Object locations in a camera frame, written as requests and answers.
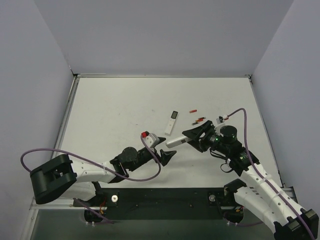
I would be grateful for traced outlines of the white remote with red keypad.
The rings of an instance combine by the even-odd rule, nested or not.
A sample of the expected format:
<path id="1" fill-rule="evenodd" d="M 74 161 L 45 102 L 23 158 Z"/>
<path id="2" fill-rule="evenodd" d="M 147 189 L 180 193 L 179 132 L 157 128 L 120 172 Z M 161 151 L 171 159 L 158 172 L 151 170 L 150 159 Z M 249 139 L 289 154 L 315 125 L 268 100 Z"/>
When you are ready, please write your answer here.
<path id="1" fill-rule="evenodd" d="M 190 139 L 189 139 L 187 136 L 184 136 L 184 135 L 183 135 L 183 136 L 174 138 L 174 139 L 172 139 L 172 140 L 168 140 L 168 141 L 165 143 L 165 145 L 166 145 L 167 148 L 172 149 L 172 148 L 175 148 L 175 147 L 177 147 L 177 146 L 179 146 L 179 145 L 182 145 L 182 144 L 184 144 L 184 143 L 187 143 L 187 142 L 189 142 L 189 141 L 190 141 Z"/>

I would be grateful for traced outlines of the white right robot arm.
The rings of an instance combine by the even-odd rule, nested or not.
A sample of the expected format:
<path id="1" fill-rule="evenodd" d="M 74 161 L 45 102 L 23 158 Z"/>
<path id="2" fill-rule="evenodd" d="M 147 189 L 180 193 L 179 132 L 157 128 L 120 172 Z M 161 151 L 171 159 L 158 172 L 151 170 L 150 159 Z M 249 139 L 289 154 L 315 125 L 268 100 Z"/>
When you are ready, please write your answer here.
<path id="1" fill-rule="evenodd" d="M 317 239 L 317 213 L 306 210 L 279 187 L 256 156 L 238 140 L 237 133 L 234 126 L 216 130 L 207 121 L 182 134 L 199 152 L 209 150 L 224 155 L 226 164 L 238 175 L 224 186 L 224 196 L 259 218 L 276 240 Z"/>

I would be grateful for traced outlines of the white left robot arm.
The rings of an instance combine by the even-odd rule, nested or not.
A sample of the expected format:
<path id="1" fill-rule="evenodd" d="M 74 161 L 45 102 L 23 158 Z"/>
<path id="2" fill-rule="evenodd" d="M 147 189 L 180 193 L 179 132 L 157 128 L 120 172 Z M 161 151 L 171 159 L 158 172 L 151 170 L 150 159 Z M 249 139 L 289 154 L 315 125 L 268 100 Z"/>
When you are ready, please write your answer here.
<path id="1" fill-rule="evenodd" d="M 97 183 L 115 184 L 123 180 L 134 181 L 129 173 L 142 167 L 149 161 L 155 161 L 164 167 L 177 152 L 146 147 L 136 150 L 125 148 L 118 156 L 110 160 L 112 168 L 91 160 L 73 161 L 72 154 L 64 152 L 30 171 L 30 179 L 35 202 L 38 205 L 50 203 L 68 192 L 67 198 L 77 198 L 92 206 L 101 203 L 103 194 Z"/>

